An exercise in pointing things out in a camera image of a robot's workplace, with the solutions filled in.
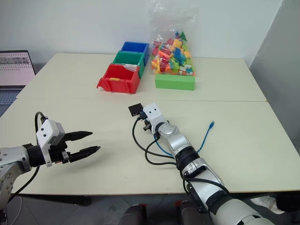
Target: white table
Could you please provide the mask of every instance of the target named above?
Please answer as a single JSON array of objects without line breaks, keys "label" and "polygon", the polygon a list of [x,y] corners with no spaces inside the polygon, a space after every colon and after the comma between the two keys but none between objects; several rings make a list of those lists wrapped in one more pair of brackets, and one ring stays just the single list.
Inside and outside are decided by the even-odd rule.
[{"label": "white table", "polygon": [[[152,103],[144,99],[141,103]],[[286,191],[300,189],[300,157],[267,102],[156,100],[164,116],[179,127],[198,148],[212,120],[216,122],[202,149],[204,157],[230,192]],[[42,166],[22,193],[52,195],[182,193],[174,166],[149,165],[134,144],[135,121],[128,106],[136,100],[114,99],[17,99],[0,118],[0,147],[35,143],[34,114],[42,111],[61,122],[66,132],[94,134],[69,142],[72,152],[101,145],[94,155],[74,163]],[[139,142],[153,140],[140,122]],[[157,146],[151,150],[160,152]],[[158,157],[152,160],[162,162]],[[15,182],[20,188],[32,175]]]},{"label": "white table", "polygon": [[195,90],[155,88],[148,61],[137,93],[123,94],[96,89],[115,55],[56,54],[18,95],[23,99],[131,99],[190,101],[266,101],[242,59],[194,58]]}]

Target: plastic storage bin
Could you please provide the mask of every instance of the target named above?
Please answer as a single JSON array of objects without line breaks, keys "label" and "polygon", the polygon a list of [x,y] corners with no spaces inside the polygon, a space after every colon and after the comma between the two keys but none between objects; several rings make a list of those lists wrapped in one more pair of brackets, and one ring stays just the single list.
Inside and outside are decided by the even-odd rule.
[{"label": "plastic storage bin", "polygon": [[149,44],[140,42],[126,41],[121,49],[122,52],[144,53],[144,66],[147,64],[149,58]]},{"label": "plastic storage bin", "polygon": [[195,77],[185,75],[157,74],[155,75],[157,88],[194,90]]},{"label": "plastic storage bin", "polygon": [[116,58],[113,60],[113,64],[133,64],[137,65],[139,69],[139,77],[141,78],[145,69],[144,65],[144,53],[122,52],[119,51]]},{"label": "plastic storage bin", "polygon": [[135,94],[140,82],[138,71],[137,66],[110,64],[104,76],[100,78],[97,88]]}]

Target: robotic arm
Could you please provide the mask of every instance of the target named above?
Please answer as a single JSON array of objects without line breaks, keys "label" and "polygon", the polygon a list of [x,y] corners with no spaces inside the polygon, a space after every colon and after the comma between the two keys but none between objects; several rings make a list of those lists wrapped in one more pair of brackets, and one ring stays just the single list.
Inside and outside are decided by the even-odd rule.
[{"label": "robotic arm", "polygon": [[99,146],[92,146],[74,154],[66,152],[66,141],[82,139],[91,135],[92,132],[78,131],[65,134],[60,123],[49,120],[42,113],[38,113],[42,116],[42,126],[36,133],[38,145],[26,144],[13,148],[0,148],[0,210],[6,207],[11,198],[15,179],[19,175],[29,172],[32,167],[44,164],[50,167],[52,163],[59,162],[71,163],[86,158],[100,149]]},{"label": "robotic arm", "polygon": [[187,190],[197,209],[209,213],[215,225],[273,225],[241,200],[230,196],[221,179],[200,158],[177,126],[169,124],[156,104],[143,108],[145,129],[159,136],[176,160],[181,177],[188,181]]}]

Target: blue cable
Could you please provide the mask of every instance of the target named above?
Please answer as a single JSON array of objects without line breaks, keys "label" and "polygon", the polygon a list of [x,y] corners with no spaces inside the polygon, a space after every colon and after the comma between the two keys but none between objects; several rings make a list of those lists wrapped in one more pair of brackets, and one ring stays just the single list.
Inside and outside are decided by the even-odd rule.
[{"label": "blue cable", "polygon": [[[214,126],[214,124],[215,124],[214,121],[212,121],[212,122],[210,123],[210,126],[208,127],[208,129],[207,129],[207,131],[206,131],[206,134],[205,134],[205,136],[204,136],[203,142],[202,142],[202,144],[201,144],[199,150],[197,151],[197,153],[199,153],[200,150],[203,148],[204,143],[205,143],[205,140],[206,140],[206,138],[207,138],[207,135],[208,135],[210,129],[212,129],[212,127]],[[167,154],[167,155],[169,155],[169,156],[172,156],[172,154],[170,154],[169,152],[165,151],[165,150],[159,145],[158,142],[156,142],[156,145],[157,145],[157,146],[158,146],[165,154]]]}]

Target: green plastic bin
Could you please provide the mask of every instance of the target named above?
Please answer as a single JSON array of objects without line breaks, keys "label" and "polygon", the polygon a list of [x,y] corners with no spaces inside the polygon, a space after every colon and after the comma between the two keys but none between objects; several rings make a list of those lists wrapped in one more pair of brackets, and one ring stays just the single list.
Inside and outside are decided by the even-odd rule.
[{"label": "green plastic bin", "polygon": [[134,52],[122,52],[119,51],[116,55],[116,58],[113,60],[113,64],[133,64],[138,65],[139,69],[139,78],[142,77],[145,65],[144,65],[144,53],[134,53]]},{"label": "green plastic bin", "polygon": [[195,77],[186,75],[157,74],[155,76],[156,88],[194,90]]}]

